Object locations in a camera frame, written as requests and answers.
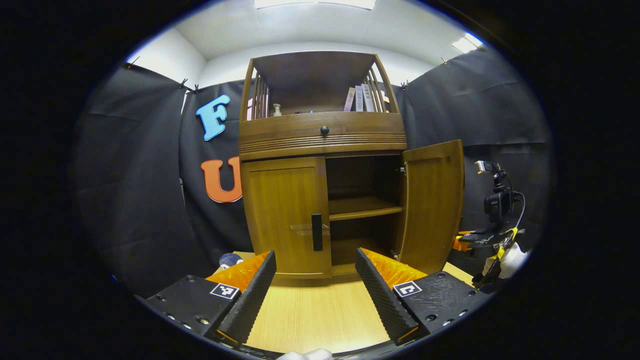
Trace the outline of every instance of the white ceiling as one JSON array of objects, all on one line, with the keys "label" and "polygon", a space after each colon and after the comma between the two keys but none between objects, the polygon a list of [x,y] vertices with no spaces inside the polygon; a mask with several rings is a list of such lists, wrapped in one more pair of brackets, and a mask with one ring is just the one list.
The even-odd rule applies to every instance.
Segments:
[{"label": "white ceiling", "polygon": [[438,65],[460,55],[465,31],[414,0],[377,0],[373,10],[289,4],[256,10],[253,0],[213,1],[176,25],[207,59],[285,42],[368,45]]}]

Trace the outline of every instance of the black curtain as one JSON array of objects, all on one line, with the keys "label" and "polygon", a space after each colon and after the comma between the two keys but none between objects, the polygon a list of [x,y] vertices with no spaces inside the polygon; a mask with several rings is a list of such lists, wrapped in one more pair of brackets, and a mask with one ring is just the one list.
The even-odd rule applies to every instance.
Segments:
[{"label": "black curtain", "polygon": [[[198,93],[190,92],[182,110],[180,122],[180,176],[184,184],[184,195],[194,232],[201,246],[213,264],[225,252],[252,252],[249,229],[244,217],[243,200],[216,202],[205,189],[204,171],[201,164],[209,160],[221,160],[220,187],[231,190],[234,175],[228,160],[238,156],[238,125],[240,118],[240,98],[244,81],[208,86]],[[214,138],[204,140],[204,125],[196,111],[221,95],[230,101],[224,106],[227,118],[225,129]]]},{"label": "black curtain", "polygon": [[461,139],[465,196],[460,230],[486,227],[484,198],[493,181],[478,175],[475,161],[497,161],[526,196],[520,224],[524,250],[537,242],[551,191],[552,148],[543,110],[527,83],[499,54],[461,54],[397,92],[409,149]]},{"label": "black curtain", "polygon": [[120,67],[95,89],[75,133],[75,213],[113,275],[151,296],[185,274],[215,269],[189,224],[178,171],[185,89]]}]

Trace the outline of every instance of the wooden table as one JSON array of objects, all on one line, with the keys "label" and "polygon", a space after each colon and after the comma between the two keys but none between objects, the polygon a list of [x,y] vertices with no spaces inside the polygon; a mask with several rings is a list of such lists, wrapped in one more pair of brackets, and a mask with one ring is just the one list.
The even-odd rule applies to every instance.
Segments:
[{"label": "wooden table", "polygon": [[[254,256],[252,252],[234,254],[243,259]],[[472,276],[459,268],[447,263],[444,271],[471,285]],[[246,344],[301,354],[325,348],[335,354],[387,340],[362,281],[331,280],[315,286],[284,286],[274,281]]]}]

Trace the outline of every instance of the black door handle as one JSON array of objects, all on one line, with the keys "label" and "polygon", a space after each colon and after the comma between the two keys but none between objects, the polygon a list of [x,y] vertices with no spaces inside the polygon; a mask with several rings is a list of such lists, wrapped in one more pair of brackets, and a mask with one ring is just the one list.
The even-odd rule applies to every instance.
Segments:
[{"label": "black door handle", "polygon": [[322,251],[322,214],[311,214],[311,233],[314,251]]}]

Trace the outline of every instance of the open cabinet door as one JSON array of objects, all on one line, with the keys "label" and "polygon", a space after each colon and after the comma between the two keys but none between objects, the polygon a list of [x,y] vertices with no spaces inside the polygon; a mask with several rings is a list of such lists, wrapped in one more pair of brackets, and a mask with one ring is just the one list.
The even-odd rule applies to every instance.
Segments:
[{"label": "open cabinet door", "polygon": [[275,277],[330,277],[324,158],[254,161],[242,163],[240,172],[253,251],[275,251]]},{"label": "open cabinet door", "polygon": [[403,152],[404,231],[399,260],[427,274],[445,265],[460,226],[465,165],[462,141]]}]

